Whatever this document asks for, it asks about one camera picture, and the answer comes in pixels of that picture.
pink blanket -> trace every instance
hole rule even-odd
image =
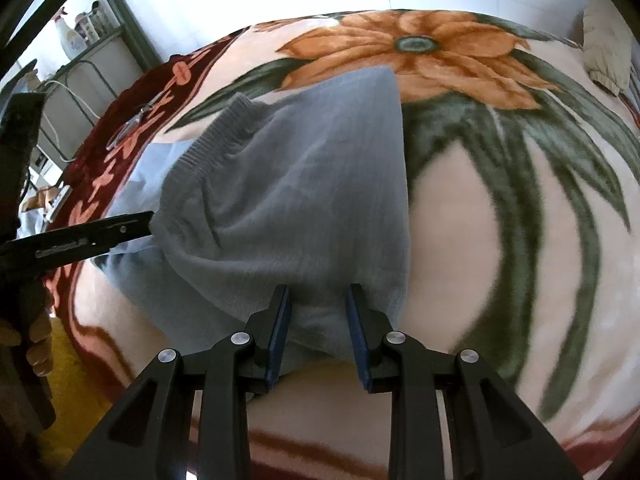
[[[168,94],[118,152],[92,153],[60,223],[99,218],[147,141],[198,136],[236,91],[273,102],[379,64],[401,88],[411,192],[400,330],[477,349],[597,478],[640,413],[640,158],[631,115],[571,42],[452,11],[251,27],[172,58]],[[91,265],[60,269],[52,288],[112,399],[169,346]],[[248,407],[256,478],[384,478],[389,400],[367,396],[350,364],[282,378]]]

blue gripper pad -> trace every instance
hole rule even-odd
[[[353,348],[353,357],[358,368],[358,377],[365,390],[371,392],[371,371],[369,370],[369,350],[367,349],[367,340],[364,335],[362,321],[358,313],[358,306],[353,297],[351,287],[346,293],[347,320],[349,321],[349,332],[351,333],[351,346]]]
[[[278,313],[273,324],[273,331],[269,339],[269,367],[266,373],[266,382],[271,390],[280,376],[280,365],[284,354],[284,345],[287,341],[287,331],[291,321],[291,294],[287,286],[278,306]]]

wire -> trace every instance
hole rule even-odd
[[[71,88],[69,88],[67,85],[61,83],[60,81],[56,81],[55,79],[50,79],[49,81],[47,81],[47,83],[55,83],[56,85],[60,85],[64,88],[66,88],[68,90],[68,92],[73,95],[76,99],[78,99],[78,101],[80,101],[87,110],[89,110],[91,112],[91,114],[96,118],[96,119],[100,119],[100,115],[98,115],[97,113],[95,113],[93,110],[91,110],[91,107],[84,102],[84,99],[82,99],[78,94],[76,94]]]
[[[24,200],[24,197],[27,196],[30,182],[31,182],[31,173],[29,172],[29,168],[27,168],[27,180],[24,181],[24,189],[22,190],[22,193],[20,193],[20,202],[19,202],[20,204]]]
[[[47,117],[46,113],[44,113],[44,110],[42,111],[42,116],[44,117],[44,120],[47,121],[49,128],[51,128],[53,135],[56,137],[56,146],[58,147],[58,156],[60,157],[60,159],[66,163],[71,163],[76,160],[75,158],[65,158],[62,155],[62,148],[60,147],[60,137],[58,136],[58,131],[53,127],[53,124],[51,124],[51,121],[49,121],[49,118]]]
[[[53,127],[53,124],[51,124],[51,121],[49,121],[49,118],[47,117],[46,113],[44,113],[44,110],[42,111],[42,116],[44,117],[44,120],[47,121],[49,128],[51,128],[53,135],[56,137],[56,146],[58,147],[59,150],[62,150],[62,148],[60,148],[60,137],[58,137],[58,132]]]

white bottle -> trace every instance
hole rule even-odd
[[[80,34],[66,24],[65,19],[62,17],[64,14],[66,14],[65,7],[60,7],[60,10],[55,13],[52,19],[56,23],[62,50],[65,51],[66,56],[71,61],[79,54],[82,54],[86,49],[86,43]]]

gray knit garment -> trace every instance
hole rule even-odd
[[[393,72],[357,70],[271,105],[237,94],[167,174],[150,228],[169,265],[216,309],[245,322],[286,283],[288,341],[352,360],[349,284],[361,283],[396,325],[408,281]],[[188,304],[177,308],[181,322],[198,323]]]

